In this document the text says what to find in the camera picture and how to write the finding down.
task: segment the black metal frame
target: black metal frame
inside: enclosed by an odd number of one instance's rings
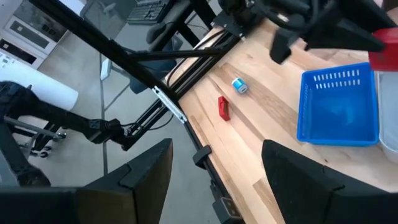
[[[210,70],[229,50],[231,50],[238,42],[239,38],[229,34],[221,34],[213,48],[204,50],[186,50],[179,52],[135,52],[133,50],[120,46],[113,40],[109,40],[99,30],[94,28],[89,22],[84,21],[73,11],[57,0],[29,0],[33,5],[44,11],[47,15],[54,18],[65,28],[73,32],[80,39],[91,45],[105,57],[118,64],[122,69],[132,74],[143,84],[149,88],[157,86],[160,88],[178,107],[178,100],[186,94],[186,92],[200,80],[204,74]],[[211,10],[210,7],[201,6],[201,12]],[[160,80],[157,80],[152,74],[141,66],[138,62],[146,60],[164,60],[170,58],[188,58],[198,57],[193,65],[185,71],[183,75],[177,78],[170,87],[166,86]],[[144,112],[132,126],[131,131],[134,133],[132,144],[138,141],[166,112],[167,108],[163,106],[158,99]],[[192,138],[196,149],[201,149],[202,145],[193,131],[190,123],[185,123],[185,127]],[[212,179],[212,192],[215,198],[229,197],[220,177],[215,171],[210,160],[205,161],[205,167]]]

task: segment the blue plastic basket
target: blue plastic basket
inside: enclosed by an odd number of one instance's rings
[[[369,63],[304,72],[297,139],[370,146],[379,141],[376,86]]]

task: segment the white paper roll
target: white paper roll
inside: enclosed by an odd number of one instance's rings
[[[17,60],[0,53],[0,82],[11,81],[24,87],[32,85],[32,91],[46,103],[70,111],[79,93]]]

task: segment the small red object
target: small red object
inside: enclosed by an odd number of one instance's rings
[[[382,52],[369,52],[372,70],[398,71],[398,28],[380,29],[373,36],[386,45]]]
[[[225,97],[220,96],[218,98],[218,113],[220,117],[222,117],[225,121],[229,121],[231,118],[229,117],[229,109],[228,109],[228,100]]]

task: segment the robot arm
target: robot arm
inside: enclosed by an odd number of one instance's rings
[[[89,141],[101,144],[112,140],[128,150],[133,136],[117,119],[88,119],[41,101],[32,90],[13,82],[0,82],[0,118],[31,115],[82,133]]]
[[[372,33],[396,27],[396,23],[374,0],[219,0],[225,13],[233,15],[239,26],[243,12],[260,14],[279,26],[270,50],[271,58],[282,63],[298,39],[306,41],[305,50],[348,49],[380,52],[384,43]],[[278,17],[283,14],[288,21]]]

